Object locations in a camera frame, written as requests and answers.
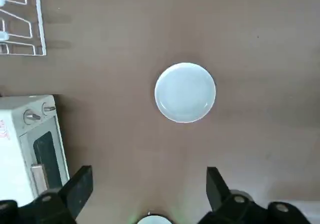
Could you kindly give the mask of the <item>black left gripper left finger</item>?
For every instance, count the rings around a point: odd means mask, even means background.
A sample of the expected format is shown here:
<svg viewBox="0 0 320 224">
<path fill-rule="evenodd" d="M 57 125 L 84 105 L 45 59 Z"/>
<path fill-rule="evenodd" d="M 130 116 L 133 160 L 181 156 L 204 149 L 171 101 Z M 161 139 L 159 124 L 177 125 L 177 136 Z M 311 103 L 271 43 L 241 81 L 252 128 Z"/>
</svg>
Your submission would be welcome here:
<svg viewBox="0 0 320 224">
<path fill-rule="evenodd" d="M 19 207 L 15 200 L 1 200 L 1 223 L 76 223 L 93 192 L 93 168 L 82 166 L 59 190 L 49 189 Z"/>
</svg>

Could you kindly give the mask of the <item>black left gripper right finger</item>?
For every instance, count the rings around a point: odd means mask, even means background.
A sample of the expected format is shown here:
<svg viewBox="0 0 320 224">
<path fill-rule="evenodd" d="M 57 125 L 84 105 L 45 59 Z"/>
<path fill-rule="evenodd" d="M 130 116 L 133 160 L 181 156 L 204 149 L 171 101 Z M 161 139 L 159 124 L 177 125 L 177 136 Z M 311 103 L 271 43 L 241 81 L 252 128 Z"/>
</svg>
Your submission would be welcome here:
<svg viewBox="0 0 320 224">
<path fill-rule="evenodd" d="M 200 223 L 310 223 L 292 204 L 275 201 L 264 208 L 242 194 L 233 194 L 216 167 L 208 167 L 206 172 L 206 195 L 212 211 Z"/>
</svg>

